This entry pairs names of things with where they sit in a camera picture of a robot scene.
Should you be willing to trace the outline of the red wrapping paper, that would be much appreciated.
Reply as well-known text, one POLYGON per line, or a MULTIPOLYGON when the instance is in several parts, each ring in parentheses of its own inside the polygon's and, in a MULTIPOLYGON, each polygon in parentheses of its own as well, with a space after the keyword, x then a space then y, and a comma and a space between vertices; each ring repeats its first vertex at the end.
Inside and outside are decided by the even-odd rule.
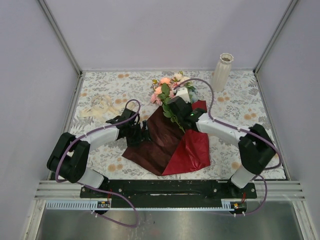
POLYGON ((157 175, 191 173, 211 165, 210 141, 206 133, 182 131, 158 107, 148 118, 150 141, 128 146, 122 156, 157 175))

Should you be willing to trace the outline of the artificial flower bunch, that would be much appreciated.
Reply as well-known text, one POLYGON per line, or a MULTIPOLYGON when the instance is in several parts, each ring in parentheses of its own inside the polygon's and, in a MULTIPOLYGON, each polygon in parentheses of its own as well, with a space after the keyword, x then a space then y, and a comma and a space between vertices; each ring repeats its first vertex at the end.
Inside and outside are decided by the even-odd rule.
POLYGON ((166 118, 169 118, 172 123, 176 123, 178 127, 185 133, 184 128, 178 123, 178 118, 169 109, 168 102, 174 95, 174 88, 180 83, 188 80, 189 77, 185 76, 183 71, 175 73, 173 77, 163 77, 160 80, 152 80, 153 94, 151 95, 150 102, 162 106, 163 114, 166 118))

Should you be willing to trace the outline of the cream ribbon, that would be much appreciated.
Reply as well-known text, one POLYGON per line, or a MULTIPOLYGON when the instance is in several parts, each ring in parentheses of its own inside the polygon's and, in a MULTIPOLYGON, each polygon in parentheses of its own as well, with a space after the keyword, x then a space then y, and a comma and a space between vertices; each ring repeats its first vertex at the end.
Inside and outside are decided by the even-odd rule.
POLYGON ((114 117, 120 115, 120 110, 125 107, 125 103, 113 101, 109 95, 96 95, 90 101, 89 107, 81 110, 79 116, 82 118, 93 117, 104 123, 107 119, 106 114, 112 114, 114 117))

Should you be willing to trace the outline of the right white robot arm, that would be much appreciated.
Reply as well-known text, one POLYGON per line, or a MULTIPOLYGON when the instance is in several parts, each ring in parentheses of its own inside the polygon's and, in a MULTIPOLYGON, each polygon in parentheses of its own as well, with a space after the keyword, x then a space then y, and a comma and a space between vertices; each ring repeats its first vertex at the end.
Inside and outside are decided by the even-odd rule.
POLYGON ((243 195, 245 186, 260 175, 277 154, 277 148, 260 124, 249 128, 236 127, 214 118, 202 108, 192 109, 191 104, 179 96, 171 99, 168 107, 185 129, 214 135, 238 148, 241 165, 230 177, 227 186, 228 194, 233 198, 243 195))

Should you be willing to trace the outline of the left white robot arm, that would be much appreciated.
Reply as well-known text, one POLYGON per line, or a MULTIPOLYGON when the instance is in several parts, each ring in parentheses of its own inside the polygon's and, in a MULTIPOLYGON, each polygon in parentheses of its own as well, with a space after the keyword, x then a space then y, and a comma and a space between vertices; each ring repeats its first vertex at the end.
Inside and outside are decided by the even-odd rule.
POLYGON ((65 181, 90 186, 91 192, 98 198, 106 196, 109 191, 108 178, 87 166, 89 153, 122 138, 126 139, 128 147, 150 141, 147 121, 139 123, 139 120, 137 112, 125 108, 121 115, 88 133, 80 136, 63 133, 47 161, 47 168, 65 181))

